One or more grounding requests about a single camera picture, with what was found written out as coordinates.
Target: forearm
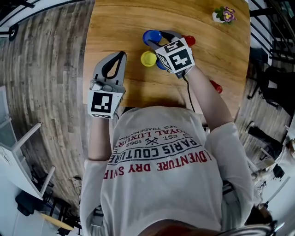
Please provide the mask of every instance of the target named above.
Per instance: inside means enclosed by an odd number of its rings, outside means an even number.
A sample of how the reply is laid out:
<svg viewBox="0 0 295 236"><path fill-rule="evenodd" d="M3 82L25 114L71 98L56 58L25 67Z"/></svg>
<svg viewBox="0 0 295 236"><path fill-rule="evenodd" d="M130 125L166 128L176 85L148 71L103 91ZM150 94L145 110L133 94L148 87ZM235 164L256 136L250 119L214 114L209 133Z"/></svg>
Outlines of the forearm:
<svg viewBox="0 0 295 236"><path fill-rule="evenodd" d="M192 68L186 76L211 131L233 121L227 105L198 67Z"/></svg>
<svg viewBox="0 0 295 236"><path fill-rule="evenodd" d="M88 144L89 160L105 161L112 154L109 132L109 120L92 118Z"/></svg>

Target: shirt sleeve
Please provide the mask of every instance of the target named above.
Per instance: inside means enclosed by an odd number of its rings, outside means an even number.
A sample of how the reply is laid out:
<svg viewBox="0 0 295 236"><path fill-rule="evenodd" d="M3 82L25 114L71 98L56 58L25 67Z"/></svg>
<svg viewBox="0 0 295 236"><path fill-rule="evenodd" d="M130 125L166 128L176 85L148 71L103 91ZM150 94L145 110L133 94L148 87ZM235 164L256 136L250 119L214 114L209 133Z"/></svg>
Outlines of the shirt sleeve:
<svg viewBox="0 0 295 236"><path fill-rule="evenodd" d="M230 182L240 202L241 225L253 207L254 186L243 145L233 122L214 129L205 148L215 157L222 180Z"/></svg>
<svg viewBox="0 0 295 236"><path fill-rule="evenodd" d="M80 220L84 236L92 235L91 220L94 209L100 205L100 192L107 163L108 161L86 160L84 164L80 204Z"/></svg>

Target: purple flower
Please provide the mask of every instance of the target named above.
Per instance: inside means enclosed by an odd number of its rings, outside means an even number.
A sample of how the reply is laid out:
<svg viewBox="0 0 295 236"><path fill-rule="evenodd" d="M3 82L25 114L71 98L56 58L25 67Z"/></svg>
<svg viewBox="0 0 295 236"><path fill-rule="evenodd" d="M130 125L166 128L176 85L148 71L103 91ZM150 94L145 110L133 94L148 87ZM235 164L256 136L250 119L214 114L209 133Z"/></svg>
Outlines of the purple flower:
<svg viewBox="0 0 295 236"><path fill-rule="evenodd" d="M230 13L229 11L224 11L224 21L229 22L235 18L234 14Z"/></svg>
<svg viewBox="0 0 295 236"><path fill-rule="evenodd" d="M224 8L225 8L227 11L231 12L231 13L236 12L234 9L231 9L231 8L229 8L229 7L227 7L227 6L225 6Z"/></svg>

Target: wire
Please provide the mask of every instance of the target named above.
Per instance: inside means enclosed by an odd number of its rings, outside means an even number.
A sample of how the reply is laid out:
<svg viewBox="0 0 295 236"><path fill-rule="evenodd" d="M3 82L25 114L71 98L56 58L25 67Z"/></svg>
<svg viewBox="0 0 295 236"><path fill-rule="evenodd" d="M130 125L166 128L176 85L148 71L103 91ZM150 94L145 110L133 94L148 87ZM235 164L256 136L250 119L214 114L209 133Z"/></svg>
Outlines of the wire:
<svg viewBox="0 0 295 236"><path fill-rule="evenodd" d="M182 77L183 77L183 80L186 82L186 84L188 85L188 94L189 94L189 101L190 101L190 104L193 108L193 111L195 113L195 109L194 109L194 106L193 106L193 102L192 102L192 98L190 97L190 92L189 92L189 82L188 80L185 78L184 74L182 74Z"/></svg>

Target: flower pot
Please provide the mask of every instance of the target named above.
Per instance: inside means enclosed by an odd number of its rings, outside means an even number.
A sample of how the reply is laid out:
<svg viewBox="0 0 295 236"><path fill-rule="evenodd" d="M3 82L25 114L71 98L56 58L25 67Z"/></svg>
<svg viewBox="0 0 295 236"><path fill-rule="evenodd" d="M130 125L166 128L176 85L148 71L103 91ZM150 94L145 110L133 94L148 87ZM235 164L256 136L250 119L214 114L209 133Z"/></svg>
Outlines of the flower pot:
<svg viewBox="0 0 295 236"><path fill-rule="evenodd" d="M224 21L220 20L217 18L217 13L213 12L212 14L213 21L218 22L218 23L224 23Z"/></svg>

